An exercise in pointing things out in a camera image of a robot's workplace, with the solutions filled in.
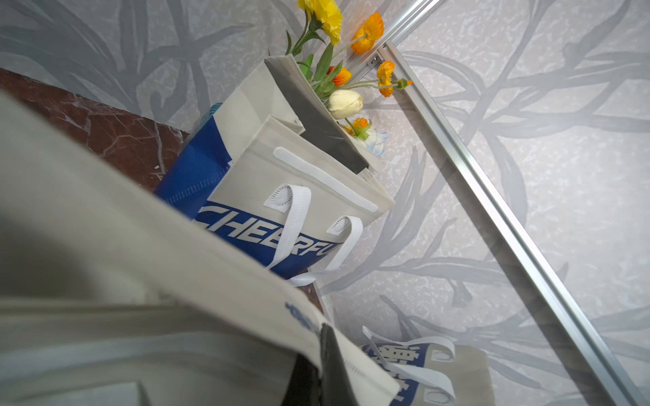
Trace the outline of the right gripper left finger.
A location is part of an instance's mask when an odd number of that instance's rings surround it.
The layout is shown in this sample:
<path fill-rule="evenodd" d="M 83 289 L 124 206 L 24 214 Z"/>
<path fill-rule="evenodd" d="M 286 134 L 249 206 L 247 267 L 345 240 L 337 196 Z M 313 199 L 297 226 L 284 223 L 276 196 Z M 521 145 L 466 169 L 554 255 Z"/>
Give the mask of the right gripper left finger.
<path fill-rule="evenodd" d="M 318 369 L 303 355 L 297 355 L 282 406 L 319 406 Z"/>

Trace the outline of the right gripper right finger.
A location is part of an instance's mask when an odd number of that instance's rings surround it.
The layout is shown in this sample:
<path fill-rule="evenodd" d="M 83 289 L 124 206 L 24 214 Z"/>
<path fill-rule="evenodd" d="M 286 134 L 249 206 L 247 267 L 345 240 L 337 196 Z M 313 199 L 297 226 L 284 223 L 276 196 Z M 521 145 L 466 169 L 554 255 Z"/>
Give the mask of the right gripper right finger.
<path fill-rule="evenodd" d="M 321 405 L 357 406 L 350 378 L 345 367 L 334 329 L 323 324 L 320 333 L 321 345 Z"/>

